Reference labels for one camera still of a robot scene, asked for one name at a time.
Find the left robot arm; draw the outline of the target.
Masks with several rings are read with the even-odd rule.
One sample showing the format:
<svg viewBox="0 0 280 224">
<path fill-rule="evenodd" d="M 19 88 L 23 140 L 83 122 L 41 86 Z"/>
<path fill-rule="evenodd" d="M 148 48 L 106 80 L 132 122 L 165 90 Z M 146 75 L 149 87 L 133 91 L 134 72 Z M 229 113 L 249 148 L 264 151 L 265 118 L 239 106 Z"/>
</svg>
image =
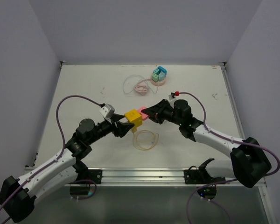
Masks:
<svg viewBox="0 0 280 224">
<path fill-rule="evenodd" d="M 0 209 L 13 222 L 27 218 L 36 204 L 65 184 L 87 180 L 87 166 L 81 161 L 92 148 L 91 144 L 112 133 L 124 137 L 134 124 L 121 122 L 123 115 L 113 114 L 109 119 L 95 124 L 83 119 L 72 138 L 52 158 L 18 178 L 12 175 L 3 181 L 0 190 Z"/>
</svg>

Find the yellow cube socket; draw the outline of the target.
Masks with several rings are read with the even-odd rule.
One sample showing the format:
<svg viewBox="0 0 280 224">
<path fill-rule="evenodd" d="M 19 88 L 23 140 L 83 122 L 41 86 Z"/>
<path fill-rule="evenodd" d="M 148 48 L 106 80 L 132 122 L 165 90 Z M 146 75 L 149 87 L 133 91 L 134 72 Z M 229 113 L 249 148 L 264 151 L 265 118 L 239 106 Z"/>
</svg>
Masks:
<svg viewBox="0 0 280 224">
<path fill-rule="evenodd" d="M 127 119 L 128 123 L 134 124 L 131 131 L 132 131 L 132 133 L 136 133 L 137 128 L 143 124 L 142 115 L 136 109 L 132 109 L 132 110 L 126 112 L 124 114 L 124 116 Z"/>
</svg>

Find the pink plug adapter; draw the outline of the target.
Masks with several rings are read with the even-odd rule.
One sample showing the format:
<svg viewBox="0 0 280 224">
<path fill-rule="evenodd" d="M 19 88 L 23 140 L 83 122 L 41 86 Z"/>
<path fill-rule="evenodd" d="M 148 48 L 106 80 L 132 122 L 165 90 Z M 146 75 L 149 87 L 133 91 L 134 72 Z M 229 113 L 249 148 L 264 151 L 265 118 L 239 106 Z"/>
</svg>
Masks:
<svg viewBox="0 0 280 224">
<path fill-rule="evenodd" d="M 143 112 L 143 110 L 145 110 L 145 109 L 146 109 L 146 107 L 143 106 L 137 110 L 137 112 L 141 115 L 141 118 L 143 121 L 145 121 L 146 119 L 149 118 L 149 116 Z"/>
</svg>

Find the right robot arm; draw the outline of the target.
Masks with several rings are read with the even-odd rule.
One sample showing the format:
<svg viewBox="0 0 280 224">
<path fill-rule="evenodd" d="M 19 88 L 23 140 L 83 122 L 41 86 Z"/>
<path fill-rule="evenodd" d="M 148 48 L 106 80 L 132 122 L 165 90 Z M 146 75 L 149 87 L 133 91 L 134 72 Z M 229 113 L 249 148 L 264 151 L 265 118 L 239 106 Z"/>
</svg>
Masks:
<svg viewBox="0 0 280 224">
<path fill-rule="evenodd" d="M 197 170 L 191 171 L 190 175 L 196 175 L 199 183 L 233 178 L 245 187 L 252 188 L 272 168 L 269 159 L 254 138 L 244 140 L 214 133 L 193 116 L 186 100 L 179 99 L 170 103 L 163 99 L 156 105 L 143 109 L 142 113 L 155 123 L 162 124 L 168 121 L 178 125 L 180 133 L 186 139 L 205 144 L 229 158 L 229 161 L 210 158 Z"/>
</svg>

